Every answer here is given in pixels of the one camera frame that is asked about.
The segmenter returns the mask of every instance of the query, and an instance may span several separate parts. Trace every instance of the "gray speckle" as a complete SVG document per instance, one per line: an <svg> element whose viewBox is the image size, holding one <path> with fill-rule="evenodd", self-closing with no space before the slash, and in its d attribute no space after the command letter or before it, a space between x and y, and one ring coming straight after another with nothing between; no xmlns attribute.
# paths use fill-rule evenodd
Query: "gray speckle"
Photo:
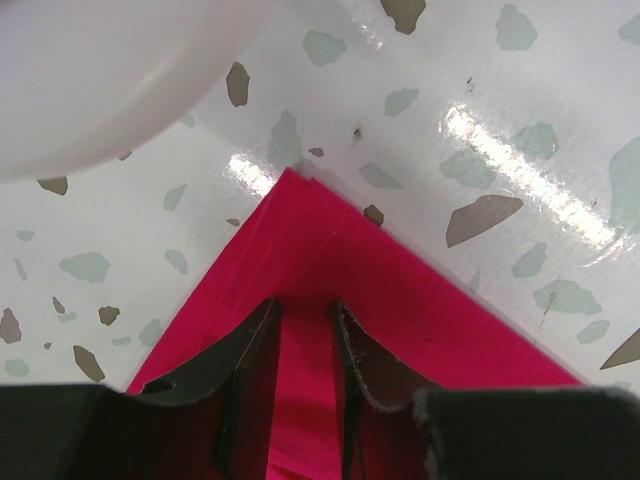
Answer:
<svg viewBox="0 0 640 480"><path fill-rule="evenodd" d="M114 338L113 340L111 340L111 343L115 347L120 347L122 345L129 345L131 343L131 337Z"/></svg>
<svg viewBox="0 0 640 480"><path fill-rule="evenodd" d="M605 370L611 367L624 365L625 363L635 362L640 359L640 329L636 330L627 340L620 345L615 352L600 367Z"/></svg>
<svg viewBox="0 0 640 480"><path fill-rule="evenodd" d="M524 202L519 198L483 195L474 203L455 210L447 227L447 247L454 247L495 227L522 205Z"/></svg>
<svg viewBox="0 0 640 480"><path fill-rule="evenodd" d="M173 268L183 275L188 273L189 266L187 265L187 259L180 250L167 250L164 254L164 258L167 259L167 262L169 262Z"/></svg>
<svg viewBox="0 0 640 480"><path fill-rule="evenodd" d="M63 315L58 315L58 320L60 320L61 322L71 322L77 319L78 319L78 315L76 314L76 312L69 312Z"/></svg>
<svg viewBox="0 0 640 480"><path fill-rule="evenodd" d="M313 155L314 157L324 157L324 150L322 150L321 148L310 148L309 149L309 153L311 155Z"/></svg>
<svg viewBox="0 0 640 480"><path fill-rule="evenodd" d="M302 46L314 65L322 67L335 62L347 50L347 44L340 38L333 38L328 33L310 30L302 41Z"/></svg>
<svg viewBox="0 0 640 480"><path fill-rule="evenodd" d="M360 175L367 181L369 185L375 188L403 188L400 182L382 170L375 163L367 163L358 169Z"/></svg>
<svg viewBox="0 0 640 480"><path fill-rule="evenodd" d="M535 247L525 253L511 267L514 277L533 277L540 272L542 264L547 259L547 244L538 243Z"/></svg>
<svg viewBox="0 0 640 480"><path fill-rule="evenodd" d="M397 117L409 108L411 102L418 98L419 94L420 90L417 88L403 88L390 93L384 102L384 114L389 117Z"/></svg>
<svg viewBox="0 0 640 480"><path fill-rule="evenodd" d="M471 293L476 293L480 289L480 270L473 274L471 280L469 280L469 290Z"/></svg>
<svg viewBox="0 0 640 480"><path fill-rule="evenodd" d="M549 160L558 150L558 139L549 123L524 127L511 140L525 155L542 160Z"/></svg>
<svg viewBox="0 0 640 480"><path fill-rule="evenodd" d="M103 325L109 326L113 322L116 321L120 315L120 309L118 307L100 307L98 309L98 317L100 318L100 323Z"/></svg>
<svg viewBox="0 0 640 480"><path fill-rule="evenodd" d="M96 360L96 356L80 345L73 346L73 356L76 360L76 365L80 367L80 370L89 377L94 382L99 382L105 379L104 372L100 365L98 365L98 361Z"/></svg>
<svg viewBox="0 0 640 480"><path fill-rule="evenodd" d="M51 178L48 180L38 180L40 186L49 192L63 196L69 189L67 177Z"/></svg>
<svg viewBox="0 0 640 480"><path fill-rule="evenodd" d="M29 365L27 365L27 362L21 358L14 358L13 360L6 360L4 362L4 371L12 377L24 378L29 375L31 369Z"/></svg>
<svg viewBox="0 0 640 480"><path fill-rule="evenodd" d="M624 234L640 232L640 137L622 147L609 164L609 226Z"/></svg>
<svg viewBox="0 0 640 480"><path fill-rule="evenodd" d="M233 62L227 74L227 94L234 107L246 105L249 101L249 74L239 62Z"/></svg>
<svg viewBox="0 0 640 480"><path fill-rule="evenodd" d="M396 22L396 30L410 35L427 6L426 0L380 0L384 13Z"/></svg>
<svg viewBox="0 0 640 480"><path fill-rule="evenodd" d="M163 208L169 212L175 211L176 207L180 203L180 200L182 200L182 195L184 194L186 188L186 185L180 185L173 190L169 190L164 196Z"/></svg>
<svg viewBox="0 0 640 480"><path fill-rule="evenodd" d="M162 337L162 325L160 320L154 318L140 332L138 338L145 347L153 347Z"/></svg>
<svg viewBox="0 0 640 480"><path fill-rule="evenodd" d="M440 164L440 173L453 178L459 184L480 190L489 188L496 179L496 172L487 165L484 155L472 150L454 153Z"/></svg>
<svg viewBox="0 0 640 480"><path fill-rule="evenodd" d="M526 15L515 5L505 5L496 23L496 41L502 50L529 50L538 38L538 32Z"/></svg>
<svg viewBox="0 0 640 480"><path fill-rule="evenodd" d="M131 150L129 150L128 152L121 153L120 155L118 155L118 160L120 160L121 162L124 162L127 158L131 156L132 153L133 152Z"/></svg>
<svg viewBox="0 0 640 480"><path fill-rule="evenodd" d="M538 307L545 312L553 310L561 313L585 313L593 315L602 311L602 307L593 294L581 288L573 280L554 280L533 293Z"/></svg>
<svg viewBox="0 0 640 480"><path fill-rule="evenodd" d="M271 130L267 158L269 163L280 171L302 160L302 145L296 130L296 118L290 112L282 112L280 120Z"/></svg>
<svg viewBox="0 0 640 480"><path fill-rule="evenodd" d="M24 269L22 262L19 259L14 258L13 264L16 266L18 275L20 275L20 280L22 280L23 282L26 281L29 277L27 276L27 271Z"/></svg>
<svg viewBox="0 0 640 480"><path fill-rule="evenodd" d="M29 230L20 230L17 236L23 242L28 242L33 238L33 232L30 232Z"/></svg>
<svg viewBox="0 0 640 480"><path fill-rule="evenodd" d="M60 303L60 300L58 300L56 297L53 297L53 309L56 311L56 313L65 313L67 311L66 308L64 308L64 305L62 305L62 303Z"/></svg>
<svg viewBox="0 0 640 480"><path fill-rule="evenodd" d="M622 40L629 41L634 45L640 45L640 14L621 26L618 30L618 35Z"/></svg>
<svg viewBox="0 0 640 480"><path fill-rule="evenodd" d="M60 269L78 280L89 283L102 283L107 278L111 263L101 253L89 252L64 258L60 261Z"/></svg>
<svg viewBox="0 0 640 480"><path fill-rule="evenodd" d="M193 128L196 126L196 121L194 120L193 116L189 113L187 113L184 117L180 119L180 123L182 123L184 126L189 128Z"/></svg>
<svg viewBox="0 0 640 480"><path fill-rule="evenodd" d="M604 337L608 328L609 322L606 320L596 320L595 322L591 322L578 334L578 341L583 345L595 342L596 340Z"/></svg>
<svg viewBox="0 0 640 480"><path fill-rule="evenodd" d="M0 338L4 343L16 343L22 340L20 323L10 308L5 308L0 319Z"/></svg>

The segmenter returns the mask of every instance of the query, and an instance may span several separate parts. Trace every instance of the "pink folded material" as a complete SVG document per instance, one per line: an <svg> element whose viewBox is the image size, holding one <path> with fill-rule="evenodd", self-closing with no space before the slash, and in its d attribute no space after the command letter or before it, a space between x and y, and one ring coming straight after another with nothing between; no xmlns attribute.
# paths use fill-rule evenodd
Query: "pink folded material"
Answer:
<svg viewBox="0 0 640 480"><path fill-rule="evenodd" d="M219 340L271 296L284 307L271 479L340 477L333 300L445 387L579 383L361 211L289 170L211 266L129 391Z"/></svg>

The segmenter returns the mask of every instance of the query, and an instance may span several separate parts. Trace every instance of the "white round object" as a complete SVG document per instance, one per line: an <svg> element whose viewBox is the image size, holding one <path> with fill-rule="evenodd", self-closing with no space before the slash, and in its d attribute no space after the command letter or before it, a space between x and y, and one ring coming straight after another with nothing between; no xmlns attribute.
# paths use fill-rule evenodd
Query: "white round object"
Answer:
<svg viewBox="0 0 640 480"><path fill-rule="evenodd" d="M0 178L115 158L183 115L270 0L0 0Z"/></svg>

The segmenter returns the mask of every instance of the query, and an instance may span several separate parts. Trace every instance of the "white speckled surface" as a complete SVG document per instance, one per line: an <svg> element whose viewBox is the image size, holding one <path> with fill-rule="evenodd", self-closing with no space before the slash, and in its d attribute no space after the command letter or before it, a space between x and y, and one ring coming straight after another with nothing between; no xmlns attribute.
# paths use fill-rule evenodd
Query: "white speckled surface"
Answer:
<svg viewBox="0 0 640 480"><path fill-rule="evenodd" d="M640 390L640 346L612 357L640 327L637 15L631 0L434 0L406 34L377 0L281 2L237 59L246 105L231 75L64 195L0 187L0 380L86 381L77 345L124 388L233 219L297 165L375 204L383 228L581 378ZM106 306L120 309L109 325Z"/></svg>

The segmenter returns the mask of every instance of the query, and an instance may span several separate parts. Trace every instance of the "green speckle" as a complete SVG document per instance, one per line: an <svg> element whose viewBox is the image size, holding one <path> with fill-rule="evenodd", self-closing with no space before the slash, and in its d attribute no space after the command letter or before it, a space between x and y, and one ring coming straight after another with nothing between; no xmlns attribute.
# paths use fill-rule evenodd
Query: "green speckle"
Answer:
<svg viewBox="0 0 640 480"><path fill-rule="evenodd" d="M347 44L328 33L310 30L302 41L302 46L314 65L322 67L335 62L347 50Z"/></svg>
<svg viewBox="0 0 640 480"><path fill-rule="evenodd" d="M384 114L397 117L411 105L411 102L418 98L419 94L420 90L417 88L403 88L390 93L384 103Z"/></svg>
<svg viewBox="0 0 640 480"><path fill-rule="evenodd" d="M30 232L29 230L20 230L17 236L23 242L28 242L33 238L33 232Z"/></svg>
<svg viewBox="0 0 640 480"><path fill-rule="evenodd" d="M60 269L78 280L89 283L102 283L107 277L111 263L101 253L89 252L64 258L60 261Z"/></svg>
<svg viewBox="0 0 640 480"><path fill-rule="evenodd" d="M164 209L169 212L175 211L176 207L180 203L180 200L182 199L182 195L184 194L184 190L186 188L186 185L180 185L173 190L169 190L164 196Z"/></svg>
<svg viewBox="0 0 640 480"><path fill-rule="evenodd" d="M29 277L27 276L27 271L24 269L22 262L19 259L14 258L13 264L16 266L16 270L18 270L18 275L20 275L20 279L23 282L26 281Z"/></svg>
<svg viewBox="0 0 640 480"><path fill-rule="evenodd" d="M193 116L190 115L189 113L187 113L184 117L180 119L180 123L182 123L184 126L189 128L193 128L196 126L196 121L194 120Z"/></svg>
<svg viewBox="0 0 640 480"><path fill-rule="evenodd" d="M496 179L496 172L487 165L484 155L472 150L454 153L440 164L440 173L459 184L486 190Z"/></svg>
<svg viewBox="0 0 640 480"><path fill-rule="evenodd" d="M72 320L77 320L78 315L76 312L63 313L62 315L58 315L58 320L61 322L70 322Z"/></svg>
<svg viewBox="0 0 640 480"><path fill-rule="evenodd" d="M609 164L609 226L625 234L640 232L640 137L622 147Z"/></svg>
<svg viewBox="0 0 640 480"><path fill-rule="evenodd" d="M533 293L538 307L561 313L586 313L593 315L602 311L589 290L580 288L572 280L554 280Z"/></svg>
<svg viewBox="0 0 640 480"><path fill-rule="evenodd" d="M511 267L514 277L533 277L540 272L542 264L547 259L547 244L538 243L535 247L525 253Z"/></svg>
<svg viewBox="0 0 640 480"><path fill-rule="evenodd" d="M469 290L471 293L476 293L480 289L480 270L473 274L471 280L469 280Z"/></svg>
<svg viewBox="0 0 640 480"><path fill-rule="evenodd" d="M113 340L111 340L111 343L115 347L120 347L122 345L129 345L131 343L131 337L114 338Z"/></svg>
<svg viewBox="0 0 640 480"><path fill-rule="evenodd" d="M164 254L164 258L167 259L167 262L169 262L173 268L183 275L188 273L189 266L187 265L187 259L180 250L167 250Z"/></svg>
<svg viewBox="0 0 640 480"><path fill-rule="evenodd" d="M578 341L583 345L586 343L595 342L596 340L604 337L609 328L609 322L606 320L597 320L587 325L584 330L578 334Z"/></svg>
<svg viewBox="0 0 640 480"><path fill-rule="evenodd" d="M4 362L4 371L12 377L24 378L29 375L31 369L27 362L21 358L14 358L13 360L6 360Z"/></svg>
<svg viewBox="0 0 640 480"><path fill-rule="evenodd" d="M618 30L618 35L622 40L629 41L634 45L640 45L640 14L621 26Z"/></svg>
<svg viewBox="0 0 640 480"><path fill-rule="evenodd" d="M615 388L621 388L622 390L629 390L631 388L631 383L629 382L613 382L611 385Z"/></svg>
<svg viewBox="0 0 640 480"><path fill-rule="evenodd" d="M140 332L138 339L145 347L153 347L162 337L162 325L160 320L154 318Z"/></svg>
<svg viewBox="0 0 640 480"><path fill-rule="evenodd" d="M382 170L375 163L367 163L358 169L360 175L367 181L369 185L375 188L402 188L400 182Z"/></svg>
<svg viewBox="0 0 640 480"><path fill-rule="evenodd" d="M280 120L271 129L267 158L280 171L302 160L302 144L296 130L296 117L290 112L282 112Z"/></svg>
<svg viewBox="0 0 640 480"><path fill-rule="evenodd" d="M496 30L496 41L502 50L529 50L538 38L538 32L527 16L518 12L515 5L502 7Z"/></svg>
<svg viewBox="0 0 640 480"><path fill-rule="evenodd" d="M542 160L549 160L558 150L558 139L549 123L536 123L524 127L511 140L525 155Z"/></svg>

